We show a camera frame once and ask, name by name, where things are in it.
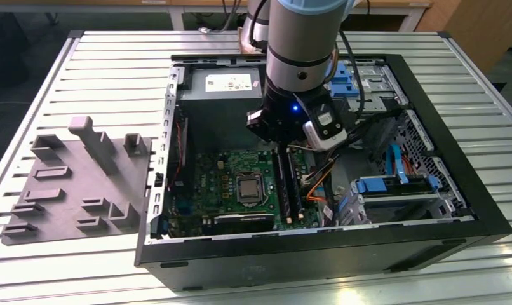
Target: blue plastic tab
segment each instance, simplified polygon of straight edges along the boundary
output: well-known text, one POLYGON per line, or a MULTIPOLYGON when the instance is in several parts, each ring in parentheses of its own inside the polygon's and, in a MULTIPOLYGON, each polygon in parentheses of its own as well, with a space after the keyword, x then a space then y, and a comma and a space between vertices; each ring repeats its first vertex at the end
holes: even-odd
POLYGON ((346 205, 346 202, 348 202, 348 196, 344 196, 344 199, 342 199, 342 201, 341 201, 341 204, 338 205, 338 212, 337 212, 337 213, 341 212, 342 208, 344 208, 345 205, 346 205))
POLYGON ((365 183, 362 181, 356 181, 356 187, 360 194, 366 192, 365 183))
POLYGON ((385 184, 382 178, 362 178, 361 180, 365 184, 368 192, 385 192, 385 184))
POLYGON ((342 83, 349 83, 350 78, 352 78, 352 75, 350 75, 349 70, 346 69, 346 66, 344 65, 342 62, 338 62, 337 63, 337 70, 334 72, 332 81, 340 81, 342 83))
POLYGON ((393 163, 394 163, 398 180, 401 184, 405 184, 408 183, 408 178, 405 174, 405 169, 402 167, 401 149, 398 148, 398 145, 396 143, 392 143, 388 146, 388 150, 385 151, 385 174, 386 175, 393 175, 392 155, 393 155, 393 163))
POLYGON ((438 178, 430 175, 426 177, 426 181, 432 186, 433 191, 436 191, 438 189, 438 178))
POLYGON ((348 90, 346 85, 341 83, 329 83, 329 94, 332 97, 346 97, 348 90))

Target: white desk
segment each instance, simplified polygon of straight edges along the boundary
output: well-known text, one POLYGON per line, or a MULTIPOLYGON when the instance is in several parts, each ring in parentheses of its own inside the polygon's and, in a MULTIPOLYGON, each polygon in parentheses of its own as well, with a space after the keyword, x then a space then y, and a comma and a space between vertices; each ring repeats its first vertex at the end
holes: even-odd
MULTIPOLYGON (((413 32, 416 25, 424 14, 425 6, 370 9, 372 15, 404 15, 404 21, 398 29, 400 32, 413 32)), ((174 31, 185 30, 182 14, 184 13, 222 13, 221 6, 192 6, 192 5, 72 5, 72 4, 0 4, 0 11, 10 13, 46 13, 50 23, 56 19, 50 13, 168 13, 174 31)), ((240 6, 238 13, 246 12, 246 7, 240 6)), ((353 8, 352 14, 366 13, 366 8, 353 8)))
MULTIPOLYGON (((434 33, 353 32, 348 38, 357 53, 405 57, 512 224, 512 110, 465 54, 434 33)), ((236 32, 86 32, 66 40, 0 162, 0 232, 32 167, 34 136, 73 139, 69 119, 88 114, 94 130, 112 138, 157 137, 170 54, 236 51, 236 32)), ((9 247, 0 242, 0 302, 512 304, 512 235, 420 271, 177 295, 133 267, 134 247, 134 234, 9 247)))

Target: cable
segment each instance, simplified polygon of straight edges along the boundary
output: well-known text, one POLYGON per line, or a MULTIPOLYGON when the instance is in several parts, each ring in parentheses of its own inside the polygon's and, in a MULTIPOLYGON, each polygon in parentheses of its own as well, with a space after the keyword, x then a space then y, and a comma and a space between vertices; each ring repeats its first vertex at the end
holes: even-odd
POLYGON ((324 178, 329 175, 329 173, 332 172, 332 168, 329 168, 326 170, 326 172, 324 173, 324 175, 320 177, 320 179, 317 180, 317 182, 314 183, 313 187, 310 188, 309 192, 306 193, 306 200, 310 200, 310 197, 313 195, 313 192, 317 188, 317 186, 320 185, 320 183, 322 183, 322 180, 324 178))
POLYGON ((250 22, 250 30, 248 31, 248 37, 250 39, 250 46, 254 46, 256 40, 254 40, 254 24, 257 20, 257 16, 260 15, 260 11, 265 5, 266 0, 261 0, 260 4, 257 5, 256 11, 254 11, 254 19, 250 22))
POLYGON ((352 68, 354 70, 356 85, 357 85, 357 89, 360 90, 360 107, 357 108, 357 114, 356 114, 357 118, 360 118, 361 113, 362 113, 364 108, 365 108, 364 86, 362 86, 362 83, 361 83, 360 72, 357 70, 356 58, 354 58, 354 53, 352 52, 350 44, 348 43, 346 36, 345 36, 345 34, 344 34, 344 32, 341 30, 338 31, 338 34, 341 35, 342 43, 344 43, 344 45, 346 47, 348 56, 350 58, 350 63, 352 63, 352 68))
POLYGON ((304 147, 304 146, 294 145, 294 144, 289 144, 288 147, 298 148, 298 149, 302 149, 304 151, 314 151, 314 149, 312 149, 309 147, 304 147))
POLYGON ((366 0, 366 14, 365 14, 366 21, 369 21, 369 15, 370 15, 370 1, 366 0))
POLYGON ((222 9, 224 9, 224 23, 228 20, 229 14, 228 14, 228 9, 225 8, 225 0, 222 0, 222 9))
POLYGON ((222 28, 220 30, 210 30, 206 27, 200 27, 198 31, 201 33, 204 33, 204 34, 218 34, 218 33, 224 32, 228 29, 228 27, 229 27, 229 24, 230 24, 230 22, 233 20, 233 16, 234 16, 234 14, 237 12, 237 8, 238 8, 240 4, 241 4, 241 0, 233 0, 232 12, 229 13, 229 16, 226 18, 224 26, 222 26, 222 28))
POLYGON ((328 76, 324 78, 324 84, 326 84, 328 82, 330 82, 333 76, 334 76, 334 72, 337 71, 337 65, 338 65, 338 46, 337 44, 334 43, 334 49, 333 49, 333 58, 332 58, 332 70, 329 71, 329 74, 328 76))

